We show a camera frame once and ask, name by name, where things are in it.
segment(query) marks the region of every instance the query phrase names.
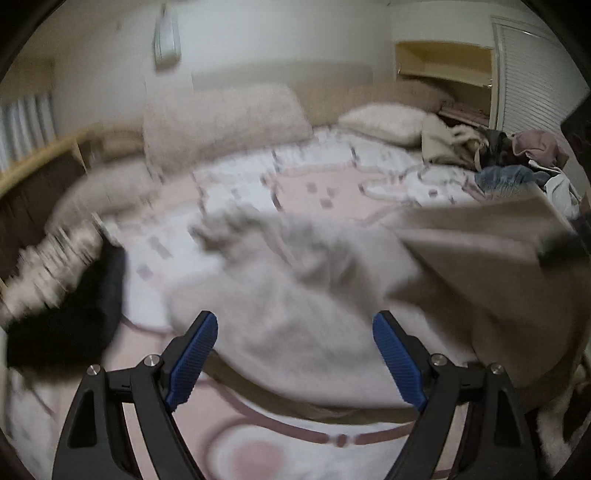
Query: black cloth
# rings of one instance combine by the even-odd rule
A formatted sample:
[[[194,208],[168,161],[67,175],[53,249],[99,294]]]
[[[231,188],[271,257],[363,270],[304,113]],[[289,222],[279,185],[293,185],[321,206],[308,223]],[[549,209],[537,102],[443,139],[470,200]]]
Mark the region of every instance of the black cloth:
[[[9,324],[8,366],[59,369],[99,361],[122,319],[125,264],[125,250],[103,237],[100,257],[59,308]]]
[[[480,165],[485,167],[506,167],[508,165],[529,164],[527,156],[515,156],[513,153],[513,142],[507,137],[507,134],[500,130],[490,130],[487,128],[479,129],[488,140],[488,147],[484,153],[480,154]]]

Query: metal screw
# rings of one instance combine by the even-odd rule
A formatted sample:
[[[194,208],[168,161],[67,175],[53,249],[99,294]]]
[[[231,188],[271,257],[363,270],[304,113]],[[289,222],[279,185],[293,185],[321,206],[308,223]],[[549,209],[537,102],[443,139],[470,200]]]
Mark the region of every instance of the metal screw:
[[[160,362],[159,355],[152,354],[144,358],[144,365],[146,365],[146,367],[155,367],[156,365],[158,365],[158,362]]]
[[[91,376],[95,376],[98,375],[100,373],[100,365],[91,365],[90,367],[88,367],[86,369],[86,374],[87,375],[91,375]]]
[[[447,357],[440,353],[435,353],[431,356],[431,363],[436,367],[442,367],[443,365],[447,365]]]
[[[501,364],[492,364],[491,372],[493,372],[495,375],[501,375],[505,372],[505,367],[503,367]]]

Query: white blanket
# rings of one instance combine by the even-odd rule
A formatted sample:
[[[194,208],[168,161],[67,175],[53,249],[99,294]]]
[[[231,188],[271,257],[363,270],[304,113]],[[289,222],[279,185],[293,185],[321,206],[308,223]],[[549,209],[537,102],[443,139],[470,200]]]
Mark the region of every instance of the white blanket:
[[[431,353],[505,365],[528,408],[566,386],[588,336],[589,267],[537,261],[539,239],[567,228],[541,194],[404,209],[370,228],[236,210],[195,227],[226,266],[173,289],[170,314],[183,333],[216,313],[219,355],[283,397],[404,407],[371,333],[389,309]]]

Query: white pillow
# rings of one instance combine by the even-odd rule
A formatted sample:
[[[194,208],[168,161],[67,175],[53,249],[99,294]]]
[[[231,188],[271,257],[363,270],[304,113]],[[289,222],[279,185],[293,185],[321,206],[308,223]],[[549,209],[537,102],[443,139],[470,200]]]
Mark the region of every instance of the white pillow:
[[[339,125],[402,147],[417,147],[426,115],[400,103],[369,103],[341,115]]]

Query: pink cloth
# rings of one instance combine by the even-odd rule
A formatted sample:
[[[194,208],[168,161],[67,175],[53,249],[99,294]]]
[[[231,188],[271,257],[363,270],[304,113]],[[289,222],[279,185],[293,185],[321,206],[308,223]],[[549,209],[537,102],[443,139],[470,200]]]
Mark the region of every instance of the pink cloth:
[[[558,146],[556,137],[546,130],[527,130],[513,137],[515,156],[526,154],[543,167],[564,167],[569,156]]]

